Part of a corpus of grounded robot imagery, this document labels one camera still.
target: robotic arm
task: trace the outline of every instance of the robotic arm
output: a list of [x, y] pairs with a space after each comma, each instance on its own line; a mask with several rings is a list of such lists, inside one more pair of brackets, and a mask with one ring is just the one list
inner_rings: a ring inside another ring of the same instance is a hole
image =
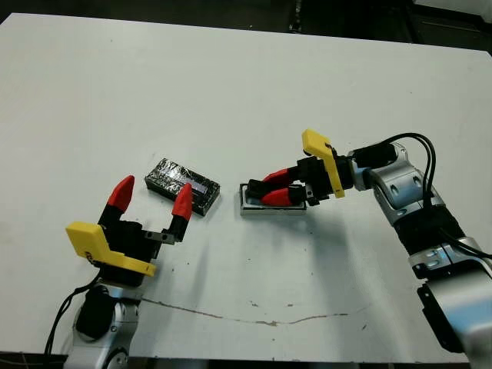
[[191, 217], [191, 185], [179, 192], [169, 229], [146, 231], [136, 221], [123, 221], [135, 178], [129, 175], [112, 192], [97, 224], [73, 222], [66, 230], [78, 256], [99, 268], [88, 285], [65, 299], [45, 349], [49, 365], [56, 325], [76, 294], [87, 291], [73, 326], [73, 347], [65, 368], [125, 368], [130, 343], [138, 325], [138, 305], [144, 276], [153, 276], [151, 259], [161, 244], [181, 242]]
[[[424, 175], [409, 161], [405, 147], [394, 143], [412, 137], [427, 151]], [[417, 293], [424, 315], [442, 348], [461, 353], [473, 369], [492, 367], [492, 255], [465, 235], [432, 187], [434, 147], [419, 134], [403, 134], [339, 156], [328, 138], [307, 130], [298, 165], [250, 180], [247, 196], [265, 205], [309, 205], [344, 190], [372, 189], [390, 225], [407, 250], [409, 263], [424, 283]], [[305, 187], [292, 185], [296, 180]]]

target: black box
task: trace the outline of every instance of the black box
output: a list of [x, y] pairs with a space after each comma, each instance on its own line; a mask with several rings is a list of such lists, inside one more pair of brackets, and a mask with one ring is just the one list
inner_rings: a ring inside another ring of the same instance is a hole
[[145, 184], [149, 190], [171, 200], [176, 199], [179, 191], [187, 183], [192, 187], [193, 211], [200, 215], [207, 214], [221, 190], [217, 182], [168, 159], [162, 159], [145, 177]]

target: yellow bracket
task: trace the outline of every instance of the yellow bracket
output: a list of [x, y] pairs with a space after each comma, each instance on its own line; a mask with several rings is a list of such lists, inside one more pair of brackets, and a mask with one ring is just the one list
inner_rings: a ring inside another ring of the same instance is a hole
[[308, 154], [323, 159], [324, 169], [330, 178], [331, 187], [336, 198], [345, 196], [344, 188], [341, 186], [340, 176], [338, 175], [337, 164], [331, 150], [330, 139], [319, 133], [307, 129], [302, 132], [302, 146]]
[[155, 265], [129, 258], [122, 252], [112, 251], [100, 225], [74, 221], [66, 228], [66, 231], [78, 256], [86, 258], [90, 262], [98, 261], [151, 277], [154, 276]]

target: yellow gripper mount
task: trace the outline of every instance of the yellow gripper mount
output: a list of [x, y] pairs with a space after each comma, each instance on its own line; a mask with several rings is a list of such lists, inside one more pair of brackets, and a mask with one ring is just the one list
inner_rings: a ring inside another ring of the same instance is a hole
[[336, 198], [345, 196], [345, 191], [341, 185], [340, 176], [338, 175], [337, 165], [331, 150], [330, 139], [307, 129], [302, 132], [302, 146], [305, 152], [314, 155], [324, 162], [324, 169], [330, 178], [331, 187]]

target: metal arm segment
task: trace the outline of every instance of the metal arm segment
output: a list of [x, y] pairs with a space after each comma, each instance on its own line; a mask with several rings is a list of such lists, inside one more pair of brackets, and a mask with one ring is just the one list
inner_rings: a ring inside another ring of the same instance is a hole
[[451, 227], [462, 234], [459, 241], [480, 250], [473, 238], [464, 236], [434, 188], [432, 207], [424, 209], [422, 174], [408, 161], [406, 149], [393, 145], [397, 159], [382, 168], [359, 168], [352, 161], [354, 186], [359, 191], [373, 189], [410, 255], [412, 269], [426, 280], [417, 292], [441, 346], [464, 352], [473, 369], [490, 368], [492, 264], [465, 254], [437, 235], [439, 227]]

